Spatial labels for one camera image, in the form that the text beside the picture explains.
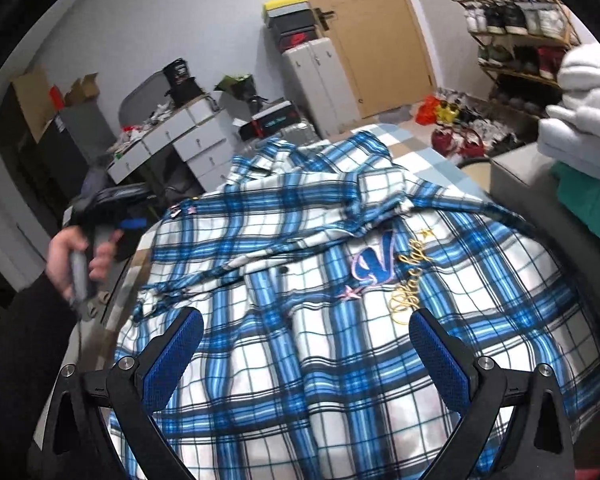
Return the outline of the person's left hand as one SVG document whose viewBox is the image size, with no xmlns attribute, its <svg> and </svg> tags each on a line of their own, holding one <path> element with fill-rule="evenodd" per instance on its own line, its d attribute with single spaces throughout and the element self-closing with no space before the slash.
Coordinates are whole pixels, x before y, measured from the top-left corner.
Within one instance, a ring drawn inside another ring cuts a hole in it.
<svg viewBox="0 0 600 480">
<path fill-rule="evenodd" d="M 105 243 L 94 250 L 94 257 L 88 264 L 90 279 L 95 282 L 106 281 L 114 263 L 117 242 L 123 232 L 115 230 Z M 73 300 L 73 284 L 70 268 L 70 255 L 73 252 L 85 252 L 87 239 L 78 226 L 68 226 L 52 238 L 48 245 L 45 274 L 65 300 Z"/>
</svg>

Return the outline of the black sleeved left forearm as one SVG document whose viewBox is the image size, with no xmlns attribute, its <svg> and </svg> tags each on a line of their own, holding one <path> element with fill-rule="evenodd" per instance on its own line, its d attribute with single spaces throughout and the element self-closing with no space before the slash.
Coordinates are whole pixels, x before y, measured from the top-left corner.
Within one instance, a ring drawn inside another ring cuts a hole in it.
<svg viewBox="0 0 600 480">
<path fill-rule="evenodd" d="M 0 479 L 27 479 L 36 425 L 64 357 L 76 315 L 41 274 L 0 321 Z"/>
</svg>

